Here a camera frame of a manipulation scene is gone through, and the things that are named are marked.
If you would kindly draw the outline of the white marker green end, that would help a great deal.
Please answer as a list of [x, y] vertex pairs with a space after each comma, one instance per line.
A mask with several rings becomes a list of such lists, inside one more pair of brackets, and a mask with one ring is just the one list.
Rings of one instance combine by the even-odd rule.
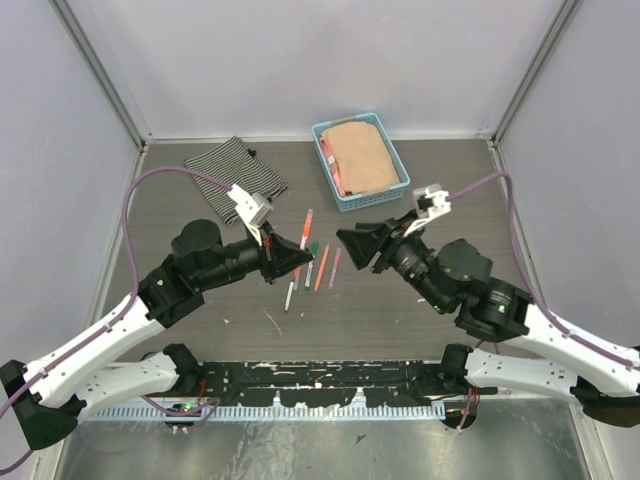
[[307, 265], [307, 271], [304, 280], [304, 290], [309, 290], [311, 288], [311, 280], [313, 274], [314, 260], [311, 260]]

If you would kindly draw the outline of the white pen blue end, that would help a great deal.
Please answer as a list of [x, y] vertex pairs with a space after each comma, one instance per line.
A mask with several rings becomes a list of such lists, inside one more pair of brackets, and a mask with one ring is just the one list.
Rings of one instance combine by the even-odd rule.
[[288, 290], [287, 290], [285, 304], [284, 304], [284, 312], [288, 312], [290, 309], [294, 289], [295, 289], [295, 281], [292, 280], [289, 282], [289, 285], [288, 285]]

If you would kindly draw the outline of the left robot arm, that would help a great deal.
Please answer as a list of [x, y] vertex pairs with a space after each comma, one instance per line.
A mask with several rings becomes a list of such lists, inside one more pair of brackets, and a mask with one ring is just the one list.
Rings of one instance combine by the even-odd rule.
[[210, 220], [188, 223], [161, 265], [102, 320], [49, 355], [1, 368], [1, 383], [33, 451], [64, 439], [88, 416], [128, 399], [163, 392], [194, 394], [201, 366], [183, 344], [170, 344], [127, 367], [108, 364], [174, 326], [204, 303], [204, 292], [257, 271], [267, 283], [308, 263], [311, 253], [264, 224], [224, 244]]

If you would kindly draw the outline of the orange highlighter pen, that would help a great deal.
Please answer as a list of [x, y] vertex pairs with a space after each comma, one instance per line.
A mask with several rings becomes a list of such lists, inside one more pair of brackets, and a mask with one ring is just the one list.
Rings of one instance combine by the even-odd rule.
[[[308, 241], [309, 236], [310, 236], [312, 219], [311, 220], [307, 220], [307, 218], [305, 219], [304, 228], [303, 228], [303, 232], [302, 232], [301, 240], [300, 240], [300, 245], [299, 245], [299, 247], [302, 250], [304, 250], [306, 248], [307, 241]], [[297, 267], [296, 270], [295, 270], [295, 273], [294, 273], [294, 279], [295, 279], [295, 277], [298, 277], [298, 276], [300, 277], [300, 273], [301, 273], [301, 267]]]

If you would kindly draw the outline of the salmon orange pen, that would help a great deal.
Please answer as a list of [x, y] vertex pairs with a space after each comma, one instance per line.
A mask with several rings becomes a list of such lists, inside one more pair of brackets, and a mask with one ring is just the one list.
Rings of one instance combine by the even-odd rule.
[[327, 260], [328, 260], [328, 256], [329, 256], [329, 252], [330, 252], [330, 244], [326, 244], [321, 256], [321, 260], [320, 260], [320, 264], [318, 267], [318, 271], [316, 274], [316, 280], [315, 280], [315, 284], [314, 284], [314, 292], [318, 292], [318, 290], [320, 289], [320, 286], [322, 284], [322, 280], [323, 280], [323, 275], [326, 269], [326, 264], [327, 264]]

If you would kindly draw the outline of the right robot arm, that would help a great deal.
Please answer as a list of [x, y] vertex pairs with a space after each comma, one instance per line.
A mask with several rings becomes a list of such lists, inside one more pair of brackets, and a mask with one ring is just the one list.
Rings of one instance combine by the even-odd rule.
[[462, 344], [446, 346], [438, 375], [451, 394], [515, 389], [581, 407], [601, 423], [639, 423], [639, 350], [622, 347], [547, 313], [533, 296], [492, 276], [492, 261], [465, 239], [429, 248], [411, 211], [399, 219], [358, 223], [336, 236], [354, 267], [398, 273], [439, 314], [479, 342], [526, 350], [518, 358]]

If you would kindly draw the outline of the purple highlighter pen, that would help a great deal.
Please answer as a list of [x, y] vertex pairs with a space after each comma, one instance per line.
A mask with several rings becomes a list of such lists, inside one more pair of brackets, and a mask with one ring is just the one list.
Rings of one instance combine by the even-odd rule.
[[333, 289], [335, 287], [339, 261], [335, 260], [335, 258], [334, 258], [334, 261], [333, 261], [333, 264], [332, 264], [332, 269], [331, 269], [331, 275], [330, 275], [330, 279], [329, 279], [329, 289]]

